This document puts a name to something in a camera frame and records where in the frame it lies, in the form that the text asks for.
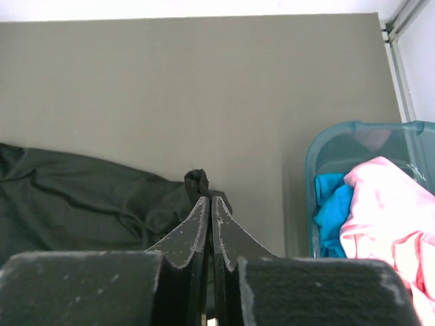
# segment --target teal fabric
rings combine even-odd
[[[319,226],[322,257],[346,257],[340,243],[340,229],[350,214],[353,188],[345,185],[344,173],[328,173],[315,178],[320,209],[314,217]]]

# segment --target black fabric bundle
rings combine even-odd
[[[212,197],[208,185],[203,170],[172,182],[104,160],[0,143],[0,264],[24,251],[145,250],[201,196]]]

